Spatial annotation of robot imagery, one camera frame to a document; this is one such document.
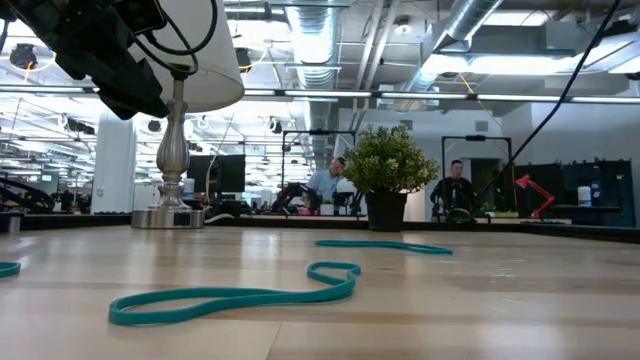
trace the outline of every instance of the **white pillar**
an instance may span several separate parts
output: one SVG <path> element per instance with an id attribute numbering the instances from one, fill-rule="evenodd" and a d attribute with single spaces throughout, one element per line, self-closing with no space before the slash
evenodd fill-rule
<path id="1" fill-rule="evenodd" d="M 91 212 L 131 212 L 137 136 L 133 121 L 100 116 Z"/>

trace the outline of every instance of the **table surface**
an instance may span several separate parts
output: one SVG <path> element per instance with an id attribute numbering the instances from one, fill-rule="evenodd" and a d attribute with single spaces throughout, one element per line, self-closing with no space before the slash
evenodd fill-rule
<path id="1" fill-rule="evenodd" d="M 453 256 L 314 246 L 385 239 Z M 115 298 L 184 286 L 309 290 L 310 262 L 362 265 L 354 297 L 143 328 Z M 2 359 L 640 359 L 640 247 L 511 233 L 104 227 L 0 237 Z M 186 302 L 148 306 L 147 309 Z"/>

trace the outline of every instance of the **resistance band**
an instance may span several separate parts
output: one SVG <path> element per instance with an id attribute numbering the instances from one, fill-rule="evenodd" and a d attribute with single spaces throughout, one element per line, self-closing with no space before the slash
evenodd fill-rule
<path id="1" fill-rule="evenodd" d="M 410 244 L 397 241 L 345 241 L 345 240 L 319 240 L 316 241 L 319 246 L 335 246 L 335 247 L 382 247 L 413 251 L 420 254 L 431 255 L 453 255 L 453 251 L 438 246 Z"/>
<path id="2" fill-rule="evenodd" d="M 322 240 L 320 246 L 385 247 L 414 251 L 421 254 L 452 254 L 452 251 L 436 246 L 399 243 L 393 241 L 339 241 Z M 347 270 L 347 277 L 338 278 L 322 274 L 317 269 Z M 115 300 L 109 306 L 109 321 L 117 325 L 169 324 L 191 320 L 217 311 L 262 305 L 328 302 L 348 298 L 356 286 L 360 265 L 344 262 L 317 262 L 307 268 L 307 277 L 330 286 L 313 291 L 282 291 L 251 288 L 198 287 L 153 291 Z M 222 298 L 176 310 L 131 312 L 126 309 L 170 300 L 194 298 Z"/>
<path id="3" fill-rule="evenodd" d="M 0 278 L 18 275 L 20 273 L 19 263 L 3 263 L 0 262 Z"/>

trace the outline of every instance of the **ceiling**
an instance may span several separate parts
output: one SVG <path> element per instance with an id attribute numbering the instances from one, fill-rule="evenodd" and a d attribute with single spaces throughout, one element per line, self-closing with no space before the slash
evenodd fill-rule
<path id="1" fill-rule="evenodd" d="M 640 1 L 624 1 L 624 7 L 635 9 Z M 237 6 L 237 1 L 229 6 Z M 372 25 L 375 6 L 382 4 L 381 20 Z M 430 25 L 442 21 L 449 15 L 452 1 L 399 1 L 395 16 L 390 21 L 405 17 L 410 31 L 396 33 L 392 26 L 386 41 L 382 39 L 385 28 L 389 1 L 358 0 L 351 6 L 339 8 L 336 25 L 336 56 L 331 65 L 336 72 L 334 89 L 354 90 L 361 88 L 357 84 L 358 71 L 366 51 L 366 38 L 374 32 L 371 55 L 365 70 L 375 68 L 372 60 L 380 43 L 385 43 L 377 68 L 372 76 L 372 88 L 391 86 L 401 88 L 410 81 L 425 61 L 421 51 L 425 33 Z M 576 24 L 585 32 L 593 25 L 589 20 L 597 19 L 610 1 L 520 1 L 508 0 L 502 3 L 496 12 L 485 22 L 485 26 L 528 26 L 540 27 L 548 22 Z M 247 6 L 256 6 L 255 2 Z M 236 21 L 234 12 L 228 12 L 229 32 L 236 48 L 246 47 L 252 67 L 242 74 L 246 88 L 295 89 L 300 87 L 298 72 L 300 65 L 294 57 L 293 35 L 286 23 L 272 21 Z M 34 53 L 39 66 L 29 73 L 13 66 L 8 56 L 19 43 L 36 45 Z M 558 94 L 566 75 L 527 76 L 496 75 L 463 72 L 453 76 L 441 74 L 435 79 L 432 88 L 441 92 L 474 92 L 503 94 Z M 29 85 L 33 89 L 47 86 L 88 86 L 90 79 L 74 81 L 54 62 L 52 54 L 38 40 L 30 29 L 23 24 L 12 24 L 9 37 L 0 55 L 0 91 L 2 85 Z M 615 95 L 624 91 L 628 81 L 623 74 L 607 72 L 585 73 L 576 84 L 574 94 Z M 340 101 L 338 106 L 351 107 L 352 103 Z M 478 110 L 488 108 L 494 116 L 500 116 L 513 110 L 518 104 L 440 101 L 425 110 L 441 112 Z M 275 164 L 282 161 L 282 135 L 274 134 L 269 125 L 278 121 L 285 130 L 309 130 L 310 124 L 305 116 L 307 104 L 302 101 L 242 101 L 225 109 L 189 114 L 186 133 L 189 141 L 198 144 L 200 153 L 215 153 L 220 147 L 221 154 L 246 153 L 248 155 L 247 181 L 249 191 L 263 188 L 275 189 L 280 181 L 280 170 Z M 63 181 L 69 185 L 89 182 L 95 165 L 96 135 L 72 131 L 69 119 L 85 124 L 99 132 L 99 118 L 107 108 L 90 94 L 70 93 L 47 96 L 42 94 L 16 94 L 0 92 L 0 150 L 3 152 L 2 171 L 11 176 L 24 171 L 56 170 L 62 174 Z M 135 116 L 135 128 L 139 146 L 137 154 L 137 181 L 149 182 L 159 179 L 155 169 L 155 153 L 162 139 L 162 131 L 151 132 L 149 121 L 158 120 L 144 114 Z M 319 162 L 318 158 L 333 154 L 335 139 L 321 139 L 321 151 L 317 151 L 317 139 L 314 149 L 311 140 L 303 135 L 296 141 L 287 154 L 285 174 L 287 180 L 304 181 Z"/>

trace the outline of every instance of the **white lamp shade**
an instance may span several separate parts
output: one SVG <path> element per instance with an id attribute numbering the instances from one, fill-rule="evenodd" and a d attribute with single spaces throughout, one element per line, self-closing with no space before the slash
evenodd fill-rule
<path id="1" fill-rule="evenodd" d="M 227 16 L 222 0 L 218 4 L 218 23 L 209 44 L 196 56 L 200 62 L 200 70 L 185 81 L 184 99 L 189 105 L 188 112 L 204 112 L 222 109 L 240 99 L 244 95 L 244 85 L 240 78 L 238 61 L 233 42 L 227 26 Z M 211 4 L 207 0 L 176 1 L 161 0 L 160 4 L 173 21 L 178 25 L 191 46 L 196 46 L 204 39 L 211 23 Z M 171 26 L 155 31 L 158 42 L 173 49 L 184 49 L 184 45 Z M 143 36 L 139 37 L 147 47 L 160 59 L 167 63 L 192 65 L 190 56 L 175 56 L 163 53 L 149 44 Z M 142 50 L 135 44 L 130 48 L 136 59 L 144 57 Z M 153 72 L 162 84 L 162 98 L 168 100 L 173 91 L 171 73 L 148 59 Z"/>

